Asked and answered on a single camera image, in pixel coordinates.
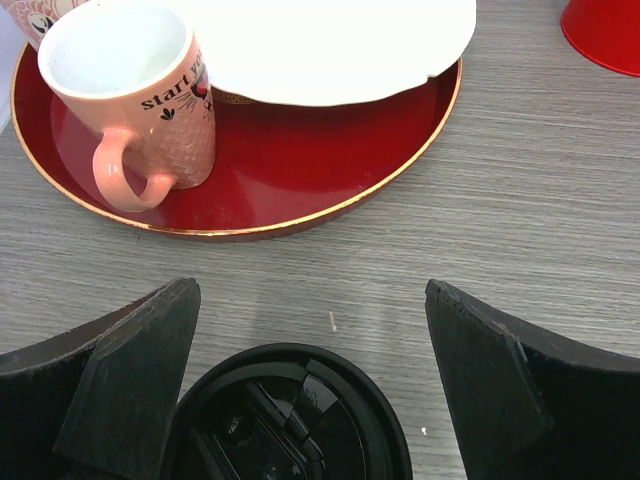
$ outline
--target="red tray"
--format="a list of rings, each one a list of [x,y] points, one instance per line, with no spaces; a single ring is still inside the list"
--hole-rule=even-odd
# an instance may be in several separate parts
[[[458,61],[425,85],[359,105],[215,105],[217,159],[199,187],[172,191],[154,210],[122,213],[98,192],[98,143],[46,86],[27,46],[11,91],[13,122],[38,171],[83,207],[133,227],[214,241],[256,240],[329,221],[370,198],[438,136],[456,101]],[[129,175],[134,190],[143,181]]]

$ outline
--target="table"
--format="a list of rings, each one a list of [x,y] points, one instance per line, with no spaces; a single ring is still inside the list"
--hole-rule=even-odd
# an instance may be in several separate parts
[[[370,203],[291,237],[216,245],[107,221],[41,178],[9,128],[0,352],[193,276],[203,302],[183,391],[252,346],[330,348],[389,397],[418,480],[465,478],[426,327],[429,278],[640,356],[640,80],[573,50],[566,0],[479,3],[458,104],[425,157]]]

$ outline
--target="mug rim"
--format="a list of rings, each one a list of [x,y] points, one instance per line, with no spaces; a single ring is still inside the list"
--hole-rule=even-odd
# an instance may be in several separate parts
[[[51,50],[54,45],[55,37],[58,35],[57,32],[65,27],[66,23],[76,21],[76,17],[84,15],[85,10],[95,9],[97,7],[101,7],[103,5],[114,6],[119,5],[120,7],[127,7],[133,4],[145,5],[149,8],[154,8],[156,10],[162,10],[168,12],[173,15],[176,19],[178,19],[185,29],[185,38],[184,43],[180,49],[180,53],[174,58],[171,63],[162,69],[158,74],[151,77],[149,80],[142,82],[138,85],[135,85],[132,88],[128,88],[126,90],[118,91],[118,92],[109,92],[109,93],[84,93],[78,90],[74,90],[71,88],[67,88],[58,82],[51,73],[50,68],[48,67],[47,62],[45,62],[45,58],[48,58],[51,55]],[[183,62],[191,46],[194,42],[194,33],[193,28],[185,21],[185,19],[175,10],[156,2],[152,2],[149,0],[91,0],[86,3],[83,3],[71,11],[67,12],[61,18],[59,18],[51,27],[51,29],[46,33],[44,38],[40,43],[40,48],[38,49],[38,70],[40,71],[40,75],[42,75],[43,80],[56,92],[65,95],[70,98],[81,99],[81,100],[114,100],[119,98],[124,98],[129,95],[142,92],[146,90],[156,83],[160,82],[164,78],[166,78],[171,72],[173,72],[178,66]]]

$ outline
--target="gold tray rim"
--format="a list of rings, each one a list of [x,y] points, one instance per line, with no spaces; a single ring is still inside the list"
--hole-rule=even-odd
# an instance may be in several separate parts
[[[440,132],[444,128],[444,125],[447,123],[447,121],[449,120],[449,117],[451,116],[451,112],[453,111],[453,107],[455,106],[455,104],[456,104],[456,102],[458,100],[458,94],[460,93],[460,85],[461,85],[461,82],[462,82],[462,58],[459,58],[458,61],[457,61],[458,74],[456,75],[456,84],[455,84],[455,87],[454,87],[454,90],[453,90],[453,94],[451,95],[451,100],[449,102],[449,105],[447,106],[447,110],[445,111],[444,115],[442,116],[442,119],[440,120],[440,123],[438,124],[436,129],[433,131],[431,136],[418,149],[418,151],[416,153],[414,153],[411,156],[411,158],[409,158],[409,160],[407,160],[405,163],[403,163],[400,167],[398,167],[390,175],[388,175],[384,179],[380,180],[375,185],[372,185],[371,187],[369,187],[365,191],[360,192],[358,195],[354,195],[353,197],[350,197],[347,200],[344,200],[344,201],[342,201],[342,202],[340,202],[340,203],[338,203],[336,205],[333,205],[331,207],[325,208],[324,210],[320,210],[318,212],[311,213],[309,215],[305,215],[304,217],[299,217],[299,218],[295,218],[295,219],[292,219],[292,220],[287,220],[286,222],[274,223],[274,224],[271,224],[271,225],[263,225],[263,226],[260,226],[260,227],[250,227],[250,228],[235,229],[235,230],[192,230],[192,229],[183,229],[183,228],[161,227],[161,226],[152,225],[152,224],[149,224],[149,223],[138,222],[136,220],[130,220],[128,218],[121,217],[120,215],[117,215],[117,214],[114,214],[114,213],[111,213],[111,212],[107,212],[106,210],[103,210],[102,208],[96,207],[95,205],[92,205],[89,202],[86,202],[86,201],[82,200],[81,198],[77,197],[76,195],[74,195],[73,193],[68,191],[66,188],[64,188],[62,185],[60,185],[53,177],[51,177],[49,175],[49,173],[42,167],[42,165],[40,165],[38,160],[35,158],[35,156],[31,152],[31,150],[29,149],[29,147],[27,145],[27,142],[25,141],[24,137],[22,136],[22,132],[20,130],[20,125],[18,124],[18,118],[17,118],[17,115],[16,115],[16,108],[15,108],[15,102],[16,102],[16,95],[15,95],[15,92],[16,92],[16,80],[17,80],[17,77],[18,77],[18,70],[20,68],[20,65],[21,65],[21,62],[22,62],[22,58],[23,58],[27,48],[30,48],[30,44],[28,42],[25,43],[25,46],[22,48],[22,51],[20,52],[20,56],[18,57],[18,60],[16,62],[16,66],[15,66],[14,71],[13,71],[13,77],[11,79],[11,99],[10,99],[11,121],[13,123],[13,127],[15,129],[15,132],[16,132],[16,135],[17,135],[18,140],[20,142],[20,145],[22,146],[22,149],[24,150],[24,152],[27,155],[27,157],[29,157],[29,160],[31,161],[33,166],[36,168],[36,170],[38,170],[40,175],[42,175],[51,185],[53,185],[56,188],[56,190],[58,190],[60,193],[65,195],[67,198],[71,199],[72,201],[74,201],[78,205],[81,205],[82,207],[86,208],[87,210],[89,210],[89,211],[91,211],[93,213],[96,213],[96,214],[98,214],[98,215],[100,215],[102,217],[109,218],[111,220],[114,220],[114,221],[116,221],[118,223],[122,223],[124,225],[129,225],[131,227],[140,228],[142,230],[149,230],[149,231],[152,231],[152,232],[164,233],[164,234],[169,234],[169,235],[178,235],[178,236],[231,237],[231,236],[255,235],[255,234],[260,234],[260,233],[264,234],[264,233],[269,233],[269,232],[275,233],[278,230],[285,230],[286,231],[286,230],[290,229],[291,227],[294,227],[294,226],[297,226],[297,225],[304,225],[306,223],[313,222],[314,220],[319,220],[322,217],[331,216],[332,214],[335,214],[335,213],[339,212],[340,210],[345,210],[345,209],[348,209],[349,207],[357,205],[358,203],[362,202],[367,197],[370,197],[370,196],[374,195],[379,190],[383,189],[389,183],[391,183],[393,180],[395,180],[405,170],[407,170],[411,165],[413,165],[422,156],[422,154],[431,146],[431,144],[435,141],[435,139],[438,137],[438,135],[440,135]]]

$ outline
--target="red object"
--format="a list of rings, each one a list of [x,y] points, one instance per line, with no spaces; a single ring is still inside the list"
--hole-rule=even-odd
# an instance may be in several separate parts
[[[379,102],[332,108],[218,102],[213,172],[199,187],[172,191],[144,213],[113,210],[102,198],[91,172],[98,139],[46,86],[31,47],[19,62],[12,101],[25,152],[76,203],[139,228],[238,241],[304,230],[371,197],[435,139],[460,79],[458,62]],[[142,179],[129,178],[139,192]]]
[[[592,62],[640,76],[640,0],[571,0],[562,30]]]

